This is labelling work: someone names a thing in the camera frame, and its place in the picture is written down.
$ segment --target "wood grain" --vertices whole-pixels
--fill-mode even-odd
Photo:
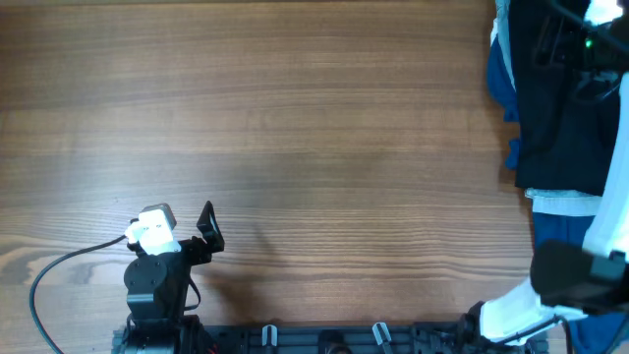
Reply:
[[[329,2],[330,0],[307,0],[308,2]],[[333,0],[339,2],[373,1],[387,2],[389,0]],[[412,2],[416,0],[396,0],[397,2]],[[0,0],[0,6],[68,6],[68,5],[131,5],[131,4],[220,4],[220,3],[265,3],[268,0]],[[276,0],[273,2],[305,2],[304,0]]]
[[[208,325],[453,320],[521,281],[517,127],[486,93],[490,2],[0,10],[0,346],[46,352],[27,306],[62,254],[212,200]],[[128,309],[118,245],[59,265],[38,309],[71,353]],[[560,345],[553,339],[553,345]]]

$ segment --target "blue cloth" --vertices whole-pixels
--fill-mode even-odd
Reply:
[[[520,122],[518,99],[504,64],[499,38],[500,32],[498,32],[498,38],[491,45],[491,52],[487,61],[487,87],[493,99],[504,107],[504,121],[518,123]],[[520,139],[509,142],[510,152],[504,165],[510,170],[515,170],[518,166],[521,144]]]
[[[593,216],[561,216],[534,212],[535,248],[550,239],[581,246],[593,220]],[[571,322],[572,342],[577,353],[603,353],[611,344],[624,318],[624,314],[608,314]]]

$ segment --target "white robot part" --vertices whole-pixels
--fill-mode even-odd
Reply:
[[[588,315],[581,310],[568,307],[542,305],[540,295],[531,286],[531,279],[527,278],[506,295],[487,301],[483,305],[480,320],[481,335],[492,342],[499,342],[546,323],[557,316],[573,321],[584,319]],[[506,345],[523,345],[530,337],[555,325],[550,324],[545,328],[540,328],[535,333],[507,342]]]
[[[148,206],[140,213],[138,221],[127,228],[125,236],[131,244],[140,242],[140,246],[149,255],[179,252],[181,246],[173,236],[176,223],[170,206]]]
[[[618,0],[592,0],[584,20],[599,26],[622,17],[623,13],[624,10],[618,5]]]

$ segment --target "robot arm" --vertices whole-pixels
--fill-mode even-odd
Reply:
[[[620,100],[618,136],[604,194],[599,212],[586,233],[582,251],[574,257],[566,257],[562,253],[561,259],[557,260],[556,252],[559,250],[551,249],[552,245],[548,246],[545,253],[539,250],[534,257],[530,277],[506,295],[483,305],[479,318],[480,333],[488,340],[500,342],[552,322],[557,317],[572,321],[583,319],[588,314],[603,313],[603,308],[597,306],[597,300],[601,296],[607,299],[611,297],[610,301],[615,305],[610,307],[607,304],[608,311],[624,310],[622,302],[628,299],[619,299],[613,295],[618,292],[619,287],[629,285],[622,283],[626,262],[629,261],[625,260],[629,254],[629,74],[625,74],[622,79]],[[563,247],[566,250],[573,249],[568,245]],[[614,252],[623,257],[611,259],[610,255]],[[565,266],[554,264],[553,260],[562,262]],[[584,272],[587,274],[579,274],[576,268],[578,266],[585,266]],[[547,280],[550,276],[562,280],[566,280],[566,276],[573,277],[567,279],[570,286],[564,287],[563,293],[559,294],[561,296],[557,296],[556,288],[550,289],[541,285],[542,278]],[[574,303],[566,304],[571,299]],[[554,325],[556,322],[505,344],[521,345],[537,332]]]

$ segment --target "black robotic base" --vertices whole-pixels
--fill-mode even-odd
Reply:
[[[417,323],[388,328],[390,339],[375,338],[372,326],[319,326],[319,327],[260,327],[245,326],[206,326],[205,332],[214,342],[207,342],[199,354],[317,354],[318,336],[326,329],[343,333],[347,346],[354,354],[547,354],[548,344],[545,333],[529,339],[519,347],[473,346],[462,348],[454,343],[457,323]],[[274,343],[271,333],[275,335]],[[114,332],[112,354],[139,353],[178,353],[179,348],[164,346],[163,338],[133,340],[123,343],[124,331]]]

